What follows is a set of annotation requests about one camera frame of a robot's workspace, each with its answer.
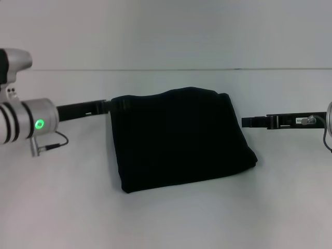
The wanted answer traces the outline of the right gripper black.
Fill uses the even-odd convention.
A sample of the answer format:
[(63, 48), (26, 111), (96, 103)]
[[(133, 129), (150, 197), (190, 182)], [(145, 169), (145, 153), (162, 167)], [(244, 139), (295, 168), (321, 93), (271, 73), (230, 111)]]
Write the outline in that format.
[(269, 114), (266, 117), (242, 118), (243, 128), (266, 128), (266, 129), (323, 129), (323, 122), (315, 118), (308, 121), (312, 115), (317, 115), (326, 120), (326, 112)]

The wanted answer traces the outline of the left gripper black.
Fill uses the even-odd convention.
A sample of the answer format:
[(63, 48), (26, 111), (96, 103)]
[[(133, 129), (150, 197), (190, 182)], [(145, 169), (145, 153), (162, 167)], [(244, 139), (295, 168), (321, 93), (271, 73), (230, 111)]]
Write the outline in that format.
[(124, 98), (109, 101), (97, 100), (69, 105), (57, 106), (59, 122), (79, 119), (105, 113), (123, 113), (131, 108), (131, 102)]

